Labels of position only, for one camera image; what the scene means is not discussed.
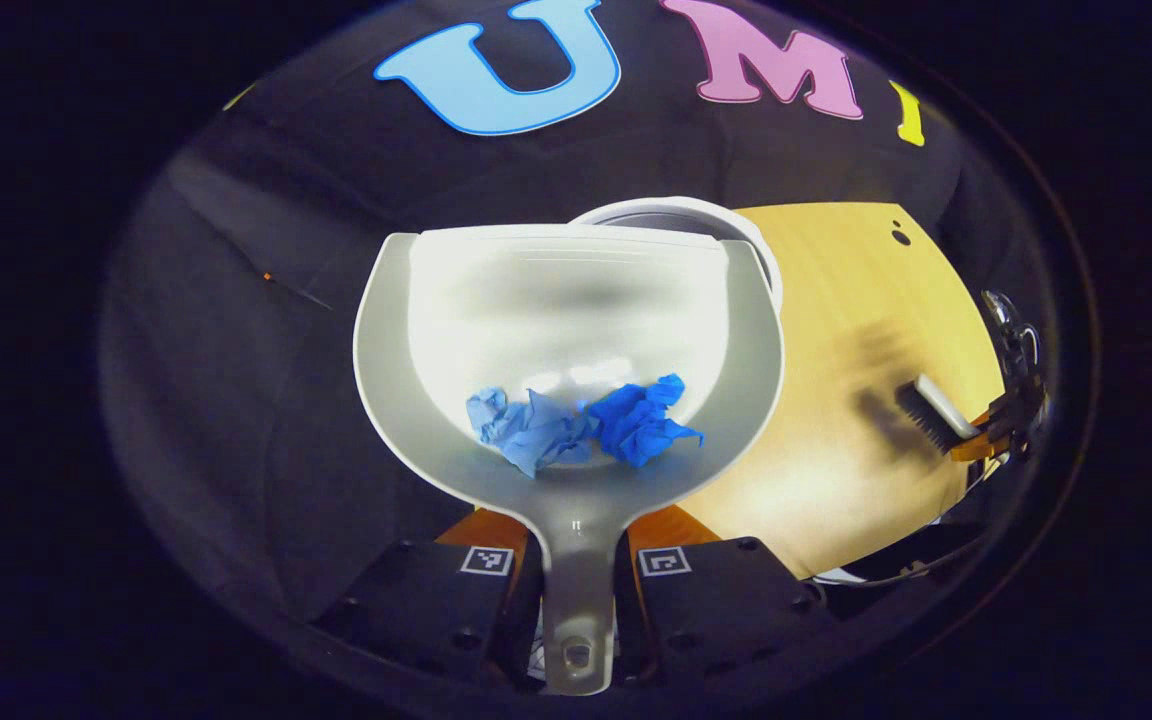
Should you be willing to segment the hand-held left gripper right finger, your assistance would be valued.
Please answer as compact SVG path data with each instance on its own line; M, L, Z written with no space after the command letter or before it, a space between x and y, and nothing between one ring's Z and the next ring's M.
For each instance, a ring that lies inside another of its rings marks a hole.
M669 507L634 521L614 552L617 683L708 683L790 659L838 617L753 536L714 539Z

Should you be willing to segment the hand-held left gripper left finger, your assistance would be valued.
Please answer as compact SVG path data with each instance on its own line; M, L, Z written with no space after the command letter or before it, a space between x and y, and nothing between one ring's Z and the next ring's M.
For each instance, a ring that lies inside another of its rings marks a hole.
M314 628L425 676L539 688L543 588L535 536L480 509L433 541L391 544Z

